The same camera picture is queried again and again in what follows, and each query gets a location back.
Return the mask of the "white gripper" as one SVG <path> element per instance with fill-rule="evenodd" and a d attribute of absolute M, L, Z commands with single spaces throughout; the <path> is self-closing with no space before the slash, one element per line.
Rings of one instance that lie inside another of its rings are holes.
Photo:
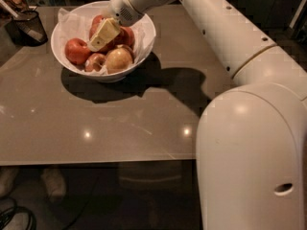
<path fill-rule="evenodd" d="M 109 0 L 105 14 L 112 18 L 104 18 L 90 37 L 87 46 L 92 52 L 98 52 L 121 33 L 120 25 L 131 26 L 144 16 L 129 0 Z"/>

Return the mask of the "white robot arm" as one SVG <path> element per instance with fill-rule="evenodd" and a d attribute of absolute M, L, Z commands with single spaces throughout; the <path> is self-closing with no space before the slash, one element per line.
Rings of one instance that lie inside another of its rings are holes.
<path fill-rule="evenodd" d="M 174 0 L 110 0 L 130 26 Z M 197 130 L 203 230 L 306 230 L 305 71 L 226 0 L 179 0 L 236 86 L 216 97 Z"/>

